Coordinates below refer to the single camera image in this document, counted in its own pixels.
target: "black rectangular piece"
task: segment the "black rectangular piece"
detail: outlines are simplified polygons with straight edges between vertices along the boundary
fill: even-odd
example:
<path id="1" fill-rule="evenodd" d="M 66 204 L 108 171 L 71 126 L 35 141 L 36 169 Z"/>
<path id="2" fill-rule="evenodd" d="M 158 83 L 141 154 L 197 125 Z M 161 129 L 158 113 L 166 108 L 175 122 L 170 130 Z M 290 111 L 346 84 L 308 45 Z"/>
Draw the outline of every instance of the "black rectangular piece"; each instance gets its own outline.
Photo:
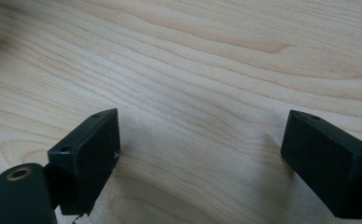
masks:
<path id="1" fill-rule="evenodd" d="M 48 152 L 49 189 L 54 199 L 59 200 L 64 215 L 91 212 L 119 152 L 116 109 L 90 116 Z"/>
<path id="2" fill-rule="evenodd" d="M 335 217 L 362 218 L 362 141 L 291 110 L 281 153 Z"/>

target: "round hole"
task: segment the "round hole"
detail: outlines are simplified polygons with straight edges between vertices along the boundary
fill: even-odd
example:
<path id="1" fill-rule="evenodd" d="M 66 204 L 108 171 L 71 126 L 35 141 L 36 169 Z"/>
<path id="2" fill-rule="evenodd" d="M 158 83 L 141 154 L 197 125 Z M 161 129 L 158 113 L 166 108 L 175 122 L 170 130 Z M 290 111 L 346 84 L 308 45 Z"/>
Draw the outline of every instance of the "round hole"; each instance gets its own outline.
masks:
<path id="1" fill-rule="evenodd" d="M 30 167 L 21 167 L 9 173 L 7 175 L 7 180 L 15 181 L 25 178 L 29 175 L 33 170 Z"/>

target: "wooden table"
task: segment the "wooden table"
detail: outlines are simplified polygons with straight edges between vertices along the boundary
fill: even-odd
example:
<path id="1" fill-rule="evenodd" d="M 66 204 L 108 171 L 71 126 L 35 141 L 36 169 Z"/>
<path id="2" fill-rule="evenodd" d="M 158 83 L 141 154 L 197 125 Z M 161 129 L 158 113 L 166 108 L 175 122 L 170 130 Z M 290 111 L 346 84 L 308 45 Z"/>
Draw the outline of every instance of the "wooden table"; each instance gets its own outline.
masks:
<path id="1" fill-rule="evenodd" d="M 290 109 L 362 140 L 362 0 L 0 1 L 0 173 L 113 107 L 121 157 L 78 224 L 362 223 L 280 156 Z"/>

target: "light wood surface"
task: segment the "light wood surface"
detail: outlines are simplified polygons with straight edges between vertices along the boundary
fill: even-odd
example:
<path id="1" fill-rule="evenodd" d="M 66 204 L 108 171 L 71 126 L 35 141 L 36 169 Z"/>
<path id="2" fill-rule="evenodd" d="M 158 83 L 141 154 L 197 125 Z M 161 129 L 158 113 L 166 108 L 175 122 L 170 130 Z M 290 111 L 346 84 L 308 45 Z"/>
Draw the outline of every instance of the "light wood surface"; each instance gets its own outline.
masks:
<path id="1" fill-rule="evenodd" d="M 78 224 L 362 223 L 280 156 L 290 109 L 362 140 L 362 0 L 0 0 L 0 173 L 113 107 L 121 157 Z"/>

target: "black plastic bracket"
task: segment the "black plastic bracket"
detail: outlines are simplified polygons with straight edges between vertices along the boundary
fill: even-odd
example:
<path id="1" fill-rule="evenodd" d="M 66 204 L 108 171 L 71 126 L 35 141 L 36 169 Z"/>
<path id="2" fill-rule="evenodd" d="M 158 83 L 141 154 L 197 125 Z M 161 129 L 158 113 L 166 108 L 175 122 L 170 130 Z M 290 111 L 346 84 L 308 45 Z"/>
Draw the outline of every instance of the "black plastic bracket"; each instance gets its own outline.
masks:
<path id="1" fill-rule="evenodd" d="M 120 152 L 118 111 L 90 116 L 48 151 L 44 168 L 26 163 L 0 174 L 0 223 L 56 223 L 90 214 Z"/>
<path id="2" fill-rule="evenodd" d="M 335 217 L 362 218 L 362 141 L 291 110 L 281 153 Z"/>

